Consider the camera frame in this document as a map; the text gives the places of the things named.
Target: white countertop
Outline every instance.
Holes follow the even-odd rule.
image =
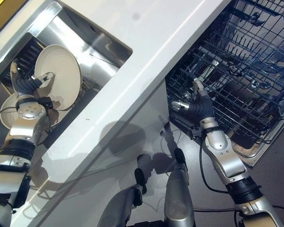
[[[0,34],[0,49],[21,23],[44,1],[31,0]],[[63,0],[129,46],[133,53],[116,75],[85,107],[42,156],[50,182],[76,179],[164,79],[191,44],[229,0]],[[12,226],[27,226],[48,202],[30,190]]]

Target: gray floor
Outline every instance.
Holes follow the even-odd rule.
[[[199,161],[197,155],[198,146],[196,147],[196,144],[192,142],[183,133],[179,137],[179,131],[173,128],[173,126],[172,130],[175,141],[178,140],[177,146],[182,148],[186,156],[190,176],[190,191],[194,206],[196,208],[232,208],[232,200],[230,199],[229,195],[211,192],[207,188],[205,188],[200,175]],[[169,150],[166,146],[163,145],[162,149],[158,147],[157,152],[167,153],[169,152]],[[205,169],[205,177],[208,183],[213,188],[224,190],[224,186],[220,183],[214,169],[211,166],[211,161],[206,155],[203,155],[203,162]],[[261,189],[261,191],[272,202],[272,204],[284,206],[284,132],[277,139],[274,145],[267,151],[267,153],[260,160],[258,165],[253,170],[250,170],[250,174],[257,182],[257,184],[262,185],[263,188]],[[162,201],[160,204],[161,215],[163,215],[162,207],[164,205],[164,202]],[[135,221],[141,221],[138,220],[138,216],[140,216],[139,213],[143,213],[145,212],[144,210],[151,209],[158,210],[160,208],[154,208],[145,203],[142,207],[139,207],[133,211],[132,218],[135,219]],[[284,210],[277,209],[276,211],[284,222]],[[197,226],[234,226],[233,212],[195,213],[195,219]]]

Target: plate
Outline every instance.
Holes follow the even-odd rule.
[[[7,107],[16,106],[16,102],[17,102],[17,96],[16,94],[12,94],[10,97],[8,97],[5,100],[0,110],[3,110],[4,108],[7,108]],[[53,127],[56,124],[58,124],[66,116],[66,114],[69,111],[70,110],[64,110],[64,111],[53,110],[53,109],[48,110],[48,115],[51,120],[51,126]],[[16,109],[8,109],[0,113],[0,120],[2,124],[8,129],[12,127],[13,123],[15,122],[17,118],[18,118],[18,113]]]
[[[54,73],[48,84],[38,89],[40,97],[49,96],[56,110],[65,110],[76,101],[82,76],[76,58],[60,45],[45,47],[35,64],[35,78]]]

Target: dishwasher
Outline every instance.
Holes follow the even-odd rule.
[[[284,0],[233,0],[166,76],[170,121],[191,139],[194,122],[171,102],[193,102],[192,77],[240,158],[254,167],[284,129]]]

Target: white plate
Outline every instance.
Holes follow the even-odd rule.
[[[82,84],[75,57],[62,46],[45,47],[36,61],[35,78],[48,72],[54,73],[55,76],[46,87],[38,89],[39,96],[49,96],[57,110],[69,108],[77,99]]]
[[[12,94],[10,97],[8,97],[5,102],[3,103],[0,110],[7,108],[7,107],[13,107],[16,106],[17,98],[16,94]],[[69,112],[69,110],[48,110],[48,115],[51,120],[51,126],[55,126],[58,124]],[[10,129],[15,120],[18,118],[18,113],[16,109],[8,109],[0,113],[0,120],[2,124]]]

